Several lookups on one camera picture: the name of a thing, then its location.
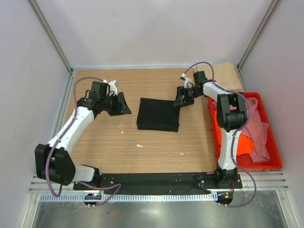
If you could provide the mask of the black t-shirt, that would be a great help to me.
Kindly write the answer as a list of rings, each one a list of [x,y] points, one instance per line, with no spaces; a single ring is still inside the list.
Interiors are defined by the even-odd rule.
[[[138,130],[178,132],[180,108],[174,101],[141,98],[137,115]]]

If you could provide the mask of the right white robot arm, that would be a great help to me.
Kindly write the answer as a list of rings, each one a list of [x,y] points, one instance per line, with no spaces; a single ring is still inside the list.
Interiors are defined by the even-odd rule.
[[[173,107],[192,105],[194,99],[202,95],[217,102],[217,123],[221,128],[221,148],[212,178],[216,186],[225,188],[237,180],[238,141],[242,129],[250,121],[251,107],[243,93],[227,90],[210,80],[191,87],[177,87]]]

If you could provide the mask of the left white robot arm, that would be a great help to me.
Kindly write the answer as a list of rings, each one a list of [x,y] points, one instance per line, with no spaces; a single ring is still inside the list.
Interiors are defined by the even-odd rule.
[[[69,120],[47,144],[38,144],[35,148],[37,177],[64,186],[72,182],[83,181],[90,190],[96,190],[101,179],[97,168],[87,165],[74,165],[71,154],[74,146],[86,127],[105,111],[110,116],[131,114],[124,93],[101,96],[89,94],[76,103]]]

